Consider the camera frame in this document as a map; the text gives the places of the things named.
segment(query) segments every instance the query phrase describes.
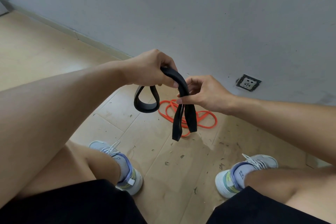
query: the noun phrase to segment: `outlet cover plate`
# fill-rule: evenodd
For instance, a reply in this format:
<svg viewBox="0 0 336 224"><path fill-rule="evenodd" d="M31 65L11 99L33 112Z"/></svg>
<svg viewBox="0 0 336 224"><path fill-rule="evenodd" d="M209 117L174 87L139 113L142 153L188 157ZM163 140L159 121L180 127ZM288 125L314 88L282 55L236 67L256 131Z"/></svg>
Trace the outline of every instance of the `outlet cover plate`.
<svg viewBox="0 0 336 224"><path fill-rule="evenodd" d="M254 91L260 84L260 80L246 74L243 74L243 76L240 77L236 82L237 87L248 90L250 92Z"/></svg>

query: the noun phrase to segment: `white sneaker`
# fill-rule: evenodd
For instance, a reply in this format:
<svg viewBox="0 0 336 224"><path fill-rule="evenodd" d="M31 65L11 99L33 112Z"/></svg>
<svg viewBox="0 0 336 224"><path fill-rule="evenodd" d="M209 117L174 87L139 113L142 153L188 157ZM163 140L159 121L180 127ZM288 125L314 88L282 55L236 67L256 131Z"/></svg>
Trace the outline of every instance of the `white sneaker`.
<svg viewBox="0 0 336 224"><path fill-rule="evenodd" d="M107 142L103 141L93 141L90 143L89 148L99 150L111 157L116 155L122 156L127 162L129 168L129 173L126 175L124 180L117 183L116 188L120 190L125 190L131 195L135 195L141 188L143 179L139 171L132 167L131 162L126 157L125 154L122 154L120 151L117 151L116 147L120 144L120 140L115 142L113 145L109 145Z"/></svg>
<svg viewBox="0 0 336 224"><path fill-rule="evenodd" d="M256 170L278 168L279 166L276 159L268 155L258 154L252 157L249 157L245 154L242 155L246 158L245 161L238 162L234 164L231 169L222 171L216 175L216 188L223 197L231 198L243 189L238 185L235 176L233 175L236 169L241 165L249 163L254 166Z"/></svg>

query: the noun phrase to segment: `white shoelace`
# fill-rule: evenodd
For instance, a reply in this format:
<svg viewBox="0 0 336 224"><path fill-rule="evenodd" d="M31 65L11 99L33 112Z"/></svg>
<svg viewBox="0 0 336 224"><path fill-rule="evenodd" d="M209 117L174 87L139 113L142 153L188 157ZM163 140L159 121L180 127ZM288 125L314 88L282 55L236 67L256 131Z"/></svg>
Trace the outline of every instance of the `white shoelace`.
<svg viewBox="0 0 336 224"><path fill-rule="evenodd" d="M111 145L111 147L105 147L101 150L101 152L106 153L106 154L110 154L110 152L112 152L115 148L117 148L117 146L120 144L120 139L118 141L116 141L114 144ZM120 153L120 151L115 151L113 154L116 155Z"/></svg>
<svg viewBox="0 0 336 224"><path fill-rule="evenodd" d="M244 158L246 158L246 162L249 162L250 164L252 164L258 170L267 169L267 166L266 166L264 161L254 160L251 157L247 156L246 154L242 154L242 155L244 156Z"/></svg>

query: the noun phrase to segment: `sock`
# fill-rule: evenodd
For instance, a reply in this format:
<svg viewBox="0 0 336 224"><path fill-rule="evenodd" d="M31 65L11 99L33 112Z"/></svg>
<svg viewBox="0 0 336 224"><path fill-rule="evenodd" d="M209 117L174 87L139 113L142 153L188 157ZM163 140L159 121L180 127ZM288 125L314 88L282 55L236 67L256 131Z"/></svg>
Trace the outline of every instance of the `sock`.
<svg viewBox="0 0 336 224"><path fill-rule="evenodd" d="M120 178L119 178L119 182L121 182L122 180L124 180L126 178L126 176L129 173L129 167L127 165L126 159L121 156L121 155L115 155L113 157L115 159L115 161L119 164L120 166Z"/></svg>
<svg viewBox="0 0 336 224"><path fill-rule="evenodd" d="M244 185L244 179L246 177L246 175L252 171L257 170L253 165L251 164L244 164L241 165L240 167L238 167L235 172L233 173L239 187L241 187L242 189L245 188Z"/></svg>

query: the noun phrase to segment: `black resistance band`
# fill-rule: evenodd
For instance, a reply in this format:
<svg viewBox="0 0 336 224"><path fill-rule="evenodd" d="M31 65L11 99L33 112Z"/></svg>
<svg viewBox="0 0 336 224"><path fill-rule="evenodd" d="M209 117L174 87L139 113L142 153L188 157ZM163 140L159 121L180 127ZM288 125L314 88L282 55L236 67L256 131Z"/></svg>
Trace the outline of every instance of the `black resistance band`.
<svg viewBox="0 0 336 224"><path fill-rule="evenodd" d="M189 90L188 85L182 75L180 75L177 71L167 67L161 67L161 71L168 77L172 78L175 82L178 83L178 90L180 92L180 97L188 96ZM140 101L139 94L142 91L144 86L139 86L134 95L134 107L140 111L145 113L155 112L160 107L160 97L155 88L155 86L150 86L150 91L152 92L156 103L153 104L145 104ZM182 135L182 117L183 111L185 120L187 122L188 128L190 132L197 131L197 119L196 119L196 111L194 105L178 105L176 110L174 121L173 121L173 140L179 141Z"/></svg>

